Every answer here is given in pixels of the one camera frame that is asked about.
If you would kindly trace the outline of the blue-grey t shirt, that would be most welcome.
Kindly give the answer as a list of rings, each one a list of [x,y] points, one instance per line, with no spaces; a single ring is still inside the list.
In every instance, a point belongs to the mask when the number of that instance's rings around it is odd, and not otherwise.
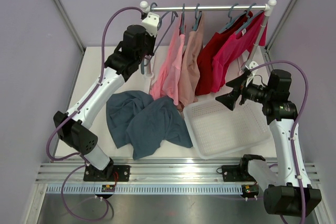
[[[154,154],[163,140],[193,147],[184,119],[167,96],[154,100],[136,90],[113,94],[106,103],[106,120],[116,148],[132,145],[134,160]]]

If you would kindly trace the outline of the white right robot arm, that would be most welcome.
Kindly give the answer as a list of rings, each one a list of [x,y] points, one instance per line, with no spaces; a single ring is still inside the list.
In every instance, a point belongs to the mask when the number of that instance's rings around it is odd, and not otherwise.
[[[235,104],[251,100],[262,104],[274,139],[278,171],[271,170],[260,155],[244,155],[238,167],[239,176],[244,180],[254,179],[263,190],[264,207],[268,214],[293,216],[304,219],[320,203],[322,196],[311,185],[300,150],[298,138],[298,111],[289,101],[291,74],[275,69],[271,72],[266,86],[249,82],[249,70],[226,83],[232,91],[216,97],[216,101],[229,110]]]

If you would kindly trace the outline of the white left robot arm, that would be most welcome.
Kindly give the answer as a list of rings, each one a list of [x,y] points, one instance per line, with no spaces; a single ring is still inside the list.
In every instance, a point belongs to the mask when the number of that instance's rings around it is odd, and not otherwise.
[[[54,123],[60,140],[89,163],[86,171],[95,181],[114,178],[113,160],[98,145],[90,128],[107,100],[135,73],[146,56],[153,55],[157,25],[130,25],[114,52],[103,60],[103,72],[84,97],[66,113],[58,111]]]

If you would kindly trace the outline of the light pink t shirt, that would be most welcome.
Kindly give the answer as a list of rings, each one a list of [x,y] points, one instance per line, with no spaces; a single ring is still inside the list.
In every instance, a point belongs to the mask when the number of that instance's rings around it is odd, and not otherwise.
[[[180,32],[182,17],[174,28],[165,61],[161,65],[159,76],[150,90],[154,100],[168,96],[173,104],[179,104],[178,82],[181,75],[185,35]]]

